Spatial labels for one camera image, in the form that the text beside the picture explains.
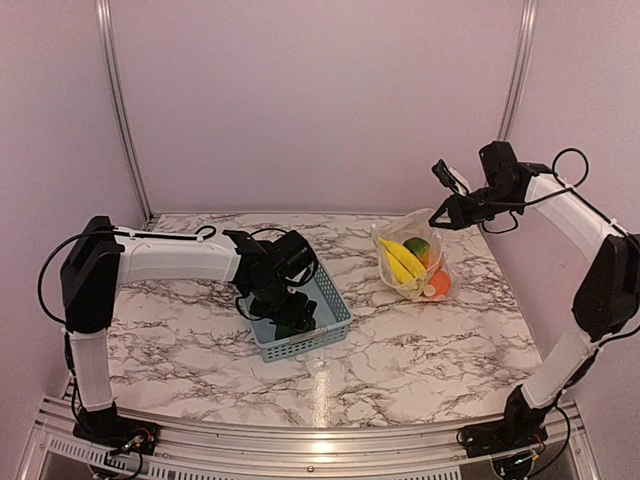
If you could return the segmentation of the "clear zip top bag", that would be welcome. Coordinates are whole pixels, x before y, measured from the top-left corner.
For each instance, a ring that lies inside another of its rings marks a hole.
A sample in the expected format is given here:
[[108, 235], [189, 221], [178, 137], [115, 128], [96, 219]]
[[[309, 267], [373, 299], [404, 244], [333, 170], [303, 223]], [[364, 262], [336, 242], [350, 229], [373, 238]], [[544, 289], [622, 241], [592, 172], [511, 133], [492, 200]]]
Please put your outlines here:
[[371, 226], [381, 281], [412, 302], [443, 302], [454, 290], [443, 238], [429, 224], [434, 213], [420, 209]]

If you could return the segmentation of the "green toy watermelon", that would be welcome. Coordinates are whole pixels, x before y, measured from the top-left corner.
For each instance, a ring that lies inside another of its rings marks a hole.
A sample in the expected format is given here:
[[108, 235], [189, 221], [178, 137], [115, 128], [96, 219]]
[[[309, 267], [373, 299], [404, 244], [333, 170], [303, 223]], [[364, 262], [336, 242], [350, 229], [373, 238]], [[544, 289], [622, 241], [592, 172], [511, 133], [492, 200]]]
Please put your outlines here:
[[412, 237], [405, 240], [403, 246], [422, 263], [430, 261], [431, 245], [426, 240], [420, 237]]

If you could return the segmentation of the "orange toy orange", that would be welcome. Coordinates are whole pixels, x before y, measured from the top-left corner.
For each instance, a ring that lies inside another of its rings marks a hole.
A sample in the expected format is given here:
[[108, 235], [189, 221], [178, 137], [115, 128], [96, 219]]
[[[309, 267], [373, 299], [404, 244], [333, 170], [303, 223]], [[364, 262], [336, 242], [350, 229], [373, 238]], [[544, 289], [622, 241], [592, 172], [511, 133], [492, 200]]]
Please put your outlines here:
[[436, 272], [431, 277], [429, 284], [433, 288], [436, 296], [448, 295], [452, 287], [451, 278], [445, 271]]

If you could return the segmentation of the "yellow toy banana bunch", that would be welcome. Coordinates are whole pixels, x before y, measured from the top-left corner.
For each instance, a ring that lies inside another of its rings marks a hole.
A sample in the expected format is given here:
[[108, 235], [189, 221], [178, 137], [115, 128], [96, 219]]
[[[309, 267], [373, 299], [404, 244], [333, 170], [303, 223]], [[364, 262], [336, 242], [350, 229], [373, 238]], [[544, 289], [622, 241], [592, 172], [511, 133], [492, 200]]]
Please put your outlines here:
[[381, 238], [381, 246], [386, 251], [387, 260], [399, 284], [412, 282], [426, 272], [421, 261], [402, 244]]

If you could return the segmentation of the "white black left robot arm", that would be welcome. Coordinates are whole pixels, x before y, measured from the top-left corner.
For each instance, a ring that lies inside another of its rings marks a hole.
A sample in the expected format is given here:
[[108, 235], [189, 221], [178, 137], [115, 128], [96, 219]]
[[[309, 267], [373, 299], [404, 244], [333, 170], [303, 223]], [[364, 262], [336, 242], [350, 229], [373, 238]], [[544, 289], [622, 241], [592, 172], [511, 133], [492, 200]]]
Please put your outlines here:
[[233, 285], [251, 301], [246, 318], [268, 320], [295, 334], [314, 329], [316, 304], [300, 287], [319, 261], [297, 231], [274, 241], [239, 230], [192, 235], [157, 234], [92, 218], [64, 260], [65, 356], [81, 404], [74, 407], [76, 435], [119, 444], [140, 429], [120, 416], [108, 365], [107, 337], [122, 287], [143, 281], [210, 280]]

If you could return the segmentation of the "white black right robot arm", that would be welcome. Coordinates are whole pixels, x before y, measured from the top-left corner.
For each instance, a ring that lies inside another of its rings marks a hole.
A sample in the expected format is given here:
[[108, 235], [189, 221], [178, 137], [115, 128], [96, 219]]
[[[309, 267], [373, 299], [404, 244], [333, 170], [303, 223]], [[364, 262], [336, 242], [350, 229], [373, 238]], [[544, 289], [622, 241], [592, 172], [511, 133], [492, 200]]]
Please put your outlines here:
[[551, 164], [517, 159], [511, 144], [493, 141], [479, 151], [485, 175], [472, 189], [444, 160], [432, 172], [450, 195], [430, 217], [432, 227], [483, 227], [500, 214], [533, 211], [545, 218], [587, 263], [570, 304], [571, 320], [543, 363], [509, 394], [502, 416], [463, 427], [458, 441], [470, 457], [521, 449], [547, 437], [546, 417], [578, 383], [608, 343], [629, 337], [625, 326], [639, 314], [639, 237], [620, 226]]

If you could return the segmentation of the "green toy bell pepper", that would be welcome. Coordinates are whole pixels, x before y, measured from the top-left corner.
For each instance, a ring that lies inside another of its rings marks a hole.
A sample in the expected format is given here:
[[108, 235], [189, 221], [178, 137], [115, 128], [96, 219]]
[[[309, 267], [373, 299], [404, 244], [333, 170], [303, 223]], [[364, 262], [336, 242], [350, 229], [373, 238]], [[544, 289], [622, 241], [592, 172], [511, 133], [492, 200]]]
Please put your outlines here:
[[275, 325], [274, 339], [280, 340], [300, 334], [300, 331], [284, 324]]

